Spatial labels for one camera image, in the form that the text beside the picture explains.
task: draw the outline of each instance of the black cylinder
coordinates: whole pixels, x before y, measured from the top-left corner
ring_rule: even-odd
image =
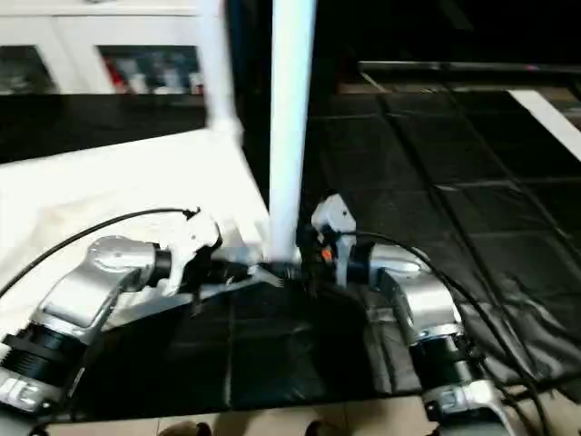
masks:
[[[157,282],[161,279],[170,277],[172,271],[172,253],[169,250],[162,250],[158,246],[155,247],[155,263],[153,264],[152,275],[147,282],[148,286],[153,288],[157,286]]]
[[[3,343],[11,348],[3,368],[56,387],[67,383],[86,350],[75,338],[38,324],[28,324],[16,336],[6,335]]]
[[[419,342],[409,348],[424,391],[439,386],[482,380],[484,374],[465,336],[450,335]]]

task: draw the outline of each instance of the shelf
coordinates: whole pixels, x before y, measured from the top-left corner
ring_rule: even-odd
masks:
[[[2,0],[0,16],[15,15],[198,15],[200,0]]]

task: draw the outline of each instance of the orange component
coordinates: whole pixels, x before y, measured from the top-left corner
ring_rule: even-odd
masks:
[[[325,262],[331,262],[333,260],[333,253],[329,248],[324,248],[320,254],[323,256]]]

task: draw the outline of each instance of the shoe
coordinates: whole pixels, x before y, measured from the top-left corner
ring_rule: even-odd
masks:
[[[307,427],[305,436],[349,436],[349,433],[327,422],[313,421]]]
[[[212,436],[212,429],[205,422],[196,424],[184,421],[168,427],[157,436]]]

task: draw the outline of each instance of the white table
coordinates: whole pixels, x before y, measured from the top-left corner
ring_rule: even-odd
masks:
[[[268,212],[241,149],[209,129],[0,165],[0,283],[38,254],[95,223],[153,207],[195,207],[220,224],[225,244],[263,254]],[[102,229],[56,253],[0,299],[0,337],[26,324],[56,281],[106,234],[164,244],[179,213],[139,217]],[[128,294],[117,310],[142,302]],[[2,345],[0,356],[7,348]]]

